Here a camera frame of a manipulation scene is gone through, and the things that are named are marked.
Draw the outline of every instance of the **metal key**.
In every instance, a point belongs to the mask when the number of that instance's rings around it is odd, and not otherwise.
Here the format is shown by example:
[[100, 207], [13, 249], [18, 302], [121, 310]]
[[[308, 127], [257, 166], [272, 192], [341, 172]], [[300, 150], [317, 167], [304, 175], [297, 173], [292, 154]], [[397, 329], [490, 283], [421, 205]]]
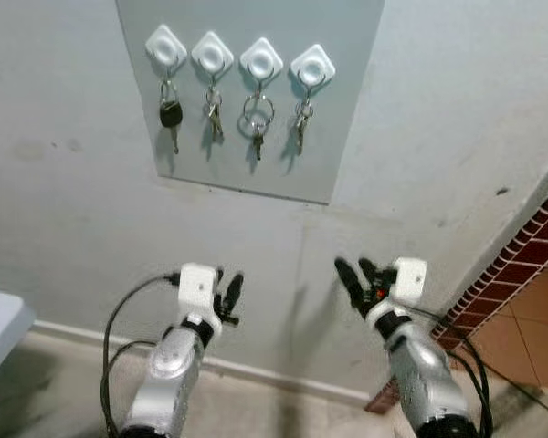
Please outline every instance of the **metal key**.
[[221, 126], [221, 94], [219, 91], [216, 91], [215, 88], [209, 88], [207, 94], [205, 95], [207, 100], [207, 117], [211, 122], [211, 134], [212, 140], [216, 141], [216, 136], [219, 134], [223, 138], [223, 128]]
[[209, 120], [211, 120], [211, 133], [213, 134], [213, 141], [216, 140], [216, 135], [219, 133], [220, 137], [223, 137], [223, 128], [221, 127], [221, 119], [219, 117], [219, 107], [217, 103], [213, 103], [209, 106]]
[[296, 132], [297, 132], [297, 146], [299, 148], [299, 155], [302, 154], [302, 144], [304, 142], [304, 131], [307, 128], [309, 118], [312, 116], [312, 106], [309, 102], [302, 102], [296, 107], [297, 119], [296, 119]]
[[259, 130], [254, 131], [252, 144], [254, 146], [254, 150], [256, 151], [256, 159], [260, 161], [262, 158], [262, 144], [264, 144], [264, 134]]
[[159, 110], [161, 124], [171, 131], [171, 138], [173, 139], [173, 152], [179, 153], [179, 146], [177, 142], [176, 127], [183, 121], [183, 107], [178, 100], [168, 100], [161, 103]]

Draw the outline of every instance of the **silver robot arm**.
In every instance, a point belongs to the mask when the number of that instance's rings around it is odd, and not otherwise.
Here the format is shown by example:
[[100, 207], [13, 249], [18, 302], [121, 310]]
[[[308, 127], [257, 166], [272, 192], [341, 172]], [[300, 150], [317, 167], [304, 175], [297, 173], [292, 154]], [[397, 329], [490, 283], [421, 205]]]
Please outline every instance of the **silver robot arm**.
[[385, 341], [402, 410], [418, 438], [476, 438], [467, 401], [452, 379], [445, 351], [398, 305], [413, 306], [418, 301], [426, 263], [400, 258], [393, 267], [378, 270], [362, 259], [360, 267], [370, 283], [366, 289], [343, 259], [336, 259], [335, 266], [352, 305]]
[[184, 265], [179, 286], [179, 327], [169, 328], [148, 359], [146, 377], [121, 428], [120, 438], [178, 438], [189, 395], [199, 375], [206, 347], [218, 338], [222, 322], [238, 323], [231, 311], [239, 298], [238, 274], [223, 300], [214, 295], [215, 269]]

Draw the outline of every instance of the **floor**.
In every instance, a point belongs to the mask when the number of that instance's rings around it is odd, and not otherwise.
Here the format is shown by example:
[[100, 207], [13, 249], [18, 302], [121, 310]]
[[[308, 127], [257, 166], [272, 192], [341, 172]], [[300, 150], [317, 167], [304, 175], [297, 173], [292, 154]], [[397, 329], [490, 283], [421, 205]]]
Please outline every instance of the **floor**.
[[548, 267], [471, 339], [508, 377], [548, 387]]
[[[125, 355], [114, 369], [118, 421], [142, 377], [144, 358]], [[0, 368], [0, 438], [103, 437], [98, 398], [100, 349], [29, 333]], [[466, 375], [455, 378], [471, 412], [478, 402]], [[496, 438], [548, 438], [548, 413], [502, 381], [491, 381]], [[548, 403], [548, 391], [541, 394]], [[187, 438], [413, 438], [399, 406], [385, 416], [255, 382], [202, 372], [189, 404]]]

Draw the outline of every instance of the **white baseboard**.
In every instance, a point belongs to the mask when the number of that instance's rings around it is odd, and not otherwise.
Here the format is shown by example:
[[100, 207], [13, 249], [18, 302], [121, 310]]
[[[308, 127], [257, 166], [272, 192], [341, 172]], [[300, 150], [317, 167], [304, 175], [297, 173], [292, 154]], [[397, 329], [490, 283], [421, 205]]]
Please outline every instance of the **white baseboard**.
[[[90, 344], [96, 347], [100, 347], [103, 342], [103, 333], [41, 320], [35, 321], [32, 331], [56, 338]], [[118, 348], [120, 345], [130, 342], [131, 340], [133, 339], [110, 336], [110, 345], [111, 347]], [[210, 356], [204, 357], [203, 368], [204, 370], [217, 374], [225, 374], [247, 381], [265, 383], [284, 390], [302, 392], [361, 408], [371, 400], [370, 395], [367, 392], [347, 390], [320, 381], [298, 379], [280, 374], [276, 371], [249, 367], [240, 363], [221, 360]]]

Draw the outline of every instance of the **car key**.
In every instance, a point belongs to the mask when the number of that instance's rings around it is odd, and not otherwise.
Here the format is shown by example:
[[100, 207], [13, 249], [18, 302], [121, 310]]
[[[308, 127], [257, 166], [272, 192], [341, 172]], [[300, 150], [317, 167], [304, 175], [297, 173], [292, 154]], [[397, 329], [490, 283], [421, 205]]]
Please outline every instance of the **car key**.
[[171, 138], [173, 139], [173, 152], [179, 153], [178, 141], [176, 139], [177, 131], [176, 127], [183, 121], [183, 107], [178, 100], [168, 100], [161, 103], [159, 110], [161, 124], [171, 131]]

